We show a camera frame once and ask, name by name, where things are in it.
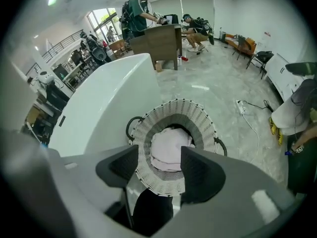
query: white sneaker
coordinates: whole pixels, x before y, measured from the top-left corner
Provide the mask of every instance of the white sneaker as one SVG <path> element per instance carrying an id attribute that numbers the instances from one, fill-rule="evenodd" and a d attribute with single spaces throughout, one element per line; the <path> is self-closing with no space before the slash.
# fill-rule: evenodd
<path id="1" fill-rule="evenodd" d="M 194 49 L 194 48 L 188 49 L 188 51 L 189 52 L 197 52 L 196 49 Z"/>
<path id="2" fill-rule="evenodd" d="M 198 50 L 202 50 L 202 49 L 204 49 L 205 48 L 205 46 L 203 45 L 203 44 L 201 44 L 199 47 L 198 47 Z"/>

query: pink cloth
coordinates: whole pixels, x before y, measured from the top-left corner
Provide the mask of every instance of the pink cloth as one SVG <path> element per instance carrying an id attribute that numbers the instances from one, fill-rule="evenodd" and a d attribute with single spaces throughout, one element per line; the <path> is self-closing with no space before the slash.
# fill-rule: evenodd
<path id="1" fill-rule="evenodd" d="M 192 140 L 183 129 L 166 128 L 156 133 L 152 138 L 151 164 L 161 171 L 181 171 L 181 147 L 195 147 Z"/>

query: green shirt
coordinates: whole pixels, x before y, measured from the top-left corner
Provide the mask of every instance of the green shirt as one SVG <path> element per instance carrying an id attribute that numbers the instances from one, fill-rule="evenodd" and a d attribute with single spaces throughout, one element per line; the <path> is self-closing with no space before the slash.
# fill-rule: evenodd
<path id="1" fill-rule="evenodd" d="M 140 16 L 142 12 L 149 13 L 147 0 L 129 0 L 129 14 L 131 21 L 129 28 L 132 32 L 141 32 L 147 28 L 147 20 Z"/>

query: shoe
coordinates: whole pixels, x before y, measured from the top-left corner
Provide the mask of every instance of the shoe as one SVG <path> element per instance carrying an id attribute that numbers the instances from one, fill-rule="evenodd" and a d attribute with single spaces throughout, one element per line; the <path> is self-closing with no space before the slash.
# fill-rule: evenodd
<path id="1" fill-rule="evenodd" d="M 281 130 L 279 128 L 277 129 L 277 140 L 278 140 L 278 144 L 282 145 L 282 143 L 283 143 L 283 135 L 282 135 Z"/>
<path id="2" fill-rule="evenodd" d="M 270 127 L 270 129 L 271 129 L 271 133 L 272 133 L 272 135 L 275 135 L 275 132 L 276 132 L 276 125 L 275 125 L 275 123 L 273 122 L 273 120 L 272 120 L 272 118 L 270 117 L 269 118 L 269 127 Z"/>
<path id="3" fill-rule="evenodd" d="M 201 44 L 199 47 L 198 47 L 198 50 L 202 50 L 202 49 L 204 49 L 205 48 L 205 46 L 203 45 L 203 44 Z"/>
<path id="4" fill-rule="evenodd" d="M 188 49 L 188 51 L 189 52 L 197 52 L 196 49 L 194 49 L 194 48 Z"/>

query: roller blind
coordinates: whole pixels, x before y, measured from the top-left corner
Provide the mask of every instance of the roller blind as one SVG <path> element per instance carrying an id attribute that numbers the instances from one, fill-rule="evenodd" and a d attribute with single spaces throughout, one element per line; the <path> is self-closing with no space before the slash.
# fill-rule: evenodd
<path id="1" fill-rule="evenodd" d="M 213 0 L 182 0 L 182 5 L 184 14 L 189 14 L 193 18 L 206 19 L 213 28 Z"/>
<path id="2" fill-rule="evenodd" d="M 157 12 L 161 15 L 176 14 L 179 23 L 181 23 L 183 14 L 180 0 L 158 0 L 151 2 L 151 7 L 153 12 Z"/>

